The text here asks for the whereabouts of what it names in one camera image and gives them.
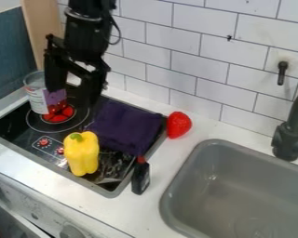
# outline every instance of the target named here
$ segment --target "black faucet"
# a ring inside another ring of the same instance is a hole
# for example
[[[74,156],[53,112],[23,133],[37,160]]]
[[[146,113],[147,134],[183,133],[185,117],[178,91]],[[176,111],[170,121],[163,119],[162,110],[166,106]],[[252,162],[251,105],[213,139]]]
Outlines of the black faucet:
[[[287,122],[277,127],[273,140],[273,154],[286,161],[298,157],[298,97],[292,104]]]

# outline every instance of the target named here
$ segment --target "toy stove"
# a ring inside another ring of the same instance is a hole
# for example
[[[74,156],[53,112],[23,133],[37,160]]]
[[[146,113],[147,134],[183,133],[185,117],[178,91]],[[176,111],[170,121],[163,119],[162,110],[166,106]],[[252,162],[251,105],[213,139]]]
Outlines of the toy stove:
[[[113,99],[100,97],[92,108],[76,108],[75,98],[68,97],[68,106],[52,116],[33,112],[29,102],[26,102],[0,119],[0,142],[95,192],[106,197],[115,197],[130,181],[135,156],[101,148],[97,172],[78,178],[70,172],[62,145],[64,138],[70,133],[86,130],[92,118],[109,100]],[[166,119],[163,119],[162,125],[145,155],[147,158],[166,137]]]

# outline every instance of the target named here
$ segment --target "purple towel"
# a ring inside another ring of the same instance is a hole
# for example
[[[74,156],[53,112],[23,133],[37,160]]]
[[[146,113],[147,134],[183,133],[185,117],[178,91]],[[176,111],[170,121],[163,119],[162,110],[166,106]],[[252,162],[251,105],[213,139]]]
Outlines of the purple towel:
[[[132,155],[144,155],[162,124],[162,115],[107,101],[88,126],[100,145]]]

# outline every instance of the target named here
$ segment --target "black stovetop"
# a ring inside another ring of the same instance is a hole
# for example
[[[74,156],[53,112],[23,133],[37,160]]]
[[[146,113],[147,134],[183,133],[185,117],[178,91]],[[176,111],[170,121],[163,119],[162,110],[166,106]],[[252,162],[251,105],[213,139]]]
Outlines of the black stovetop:
[[[70,172],[66,159],[62,154],[59,154],[63,140],[73,132],[84,131],[93,121],[102,105],[109,100],[113,99],[100,97],[93,107],[78,108],[72,119],[56,125],[46,123],[41,115],[31,111],[30,103],[26,102],[0,119],[0,138]],[[75,104],[74,98],[69,98],[68,101],[69,104]],[[156,140],[161,137],[165,130],[165,123],[162,125],[158,135],[156,135]],[[47,141],[44,146],[40,143],[42,139]],[[99,169],[92,175],[84,176],[83,179],[111,192],[117,188],[131,170],[134,162],[135,156],[101,148]]]

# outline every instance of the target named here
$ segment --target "small black bottle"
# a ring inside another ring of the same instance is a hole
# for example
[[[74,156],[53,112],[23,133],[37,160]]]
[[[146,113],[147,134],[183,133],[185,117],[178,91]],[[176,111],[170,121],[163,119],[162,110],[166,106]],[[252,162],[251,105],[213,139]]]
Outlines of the small black bottle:
[[[139,156],[135,165],[135,170],[131,178],[132,192],[142,195],[150,184],[150,165],[145,161],[145,158]]]

